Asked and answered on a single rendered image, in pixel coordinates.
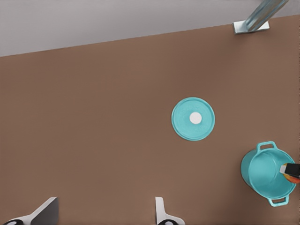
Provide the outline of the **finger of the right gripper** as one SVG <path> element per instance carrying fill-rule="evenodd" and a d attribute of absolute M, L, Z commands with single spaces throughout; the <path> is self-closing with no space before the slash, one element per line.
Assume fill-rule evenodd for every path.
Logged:
<path fill-rule="evenodd" d="M 280 167 L 280 173 L 300 179 L 300 164 L 286 163 Z"/>

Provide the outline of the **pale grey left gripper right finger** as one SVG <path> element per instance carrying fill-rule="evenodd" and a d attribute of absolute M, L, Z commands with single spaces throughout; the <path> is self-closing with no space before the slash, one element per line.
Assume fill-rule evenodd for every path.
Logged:
<path fill-rule="evenodd" d="M 186 225 L 183 219 L 166 213 L 162 197 L 155 197 L 157 225 Z"/>

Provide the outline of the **orange-brown potato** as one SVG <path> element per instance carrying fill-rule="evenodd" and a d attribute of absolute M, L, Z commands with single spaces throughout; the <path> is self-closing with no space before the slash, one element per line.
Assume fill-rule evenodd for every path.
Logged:
<path fill-rule="evenodd" d="M 296 178 L 296 177 L 293 177 L 293 176 L 290 176 L 288 174 L 283 174 L 283 176 L 291 183 L 294 183 L 294 184 L 299 184 L 300 183 L 300 179 L 299 178 Z"/>

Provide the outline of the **teal pot lid white knob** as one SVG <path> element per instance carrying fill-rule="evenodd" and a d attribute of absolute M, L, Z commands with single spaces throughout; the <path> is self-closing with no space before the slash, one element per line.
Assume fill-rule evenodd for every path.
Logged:
<path fill-rule="evenodd" d="M 172 127 L 177 135 L 188 141 L 206 138 L 215 126 L 215 114 L 208 102 L 198 97 L 179 101 L 172 110 Z"/>

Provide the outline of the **silver frame post with foot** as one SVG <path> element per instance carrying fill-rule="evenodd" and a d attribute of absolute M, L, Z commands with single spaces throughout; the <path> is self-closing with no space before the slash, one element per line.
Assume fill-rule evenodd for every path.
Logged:
<path fill-rule="evenodd" d="M 234 34 L 268 30 L 269 19 L 288 2 L 289 0 L 263 0 L 246 20 L 232 23 Z"/>

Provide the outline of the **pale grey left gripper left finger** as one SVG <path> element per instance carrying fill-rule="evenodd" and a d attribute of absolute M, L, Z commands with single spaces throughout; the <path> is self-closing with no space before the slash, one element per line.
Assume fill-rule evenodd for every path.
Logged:
<path fill-rule="evenodd" d="M 50 197 L 31 214 L 13 218 L 3 225 L 57 225 L 59 198 Z"/>

